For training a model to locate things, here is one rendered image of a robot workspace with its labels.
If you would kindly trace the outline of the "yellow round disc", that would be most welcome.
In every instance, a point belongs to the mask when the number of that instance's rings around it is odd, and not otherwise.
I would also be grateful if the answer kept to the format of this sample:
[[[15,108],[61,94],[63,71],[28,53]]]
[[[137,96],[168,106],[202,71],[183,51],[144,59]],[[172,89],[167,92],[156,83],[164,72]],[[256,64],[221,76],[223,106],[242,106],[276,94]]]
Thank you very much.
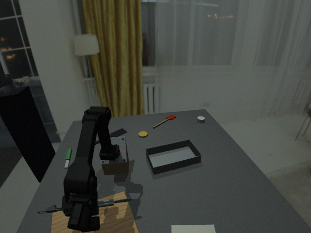
[[[145,131],[142,131],[142,132],[139,132],[139,133],[138,133],[138,136],[141,137],[141,138],[145,138],[145,137],[147,137],[147,135],[148,135],[148,134],[147,134],[147,132],[145,132]]]

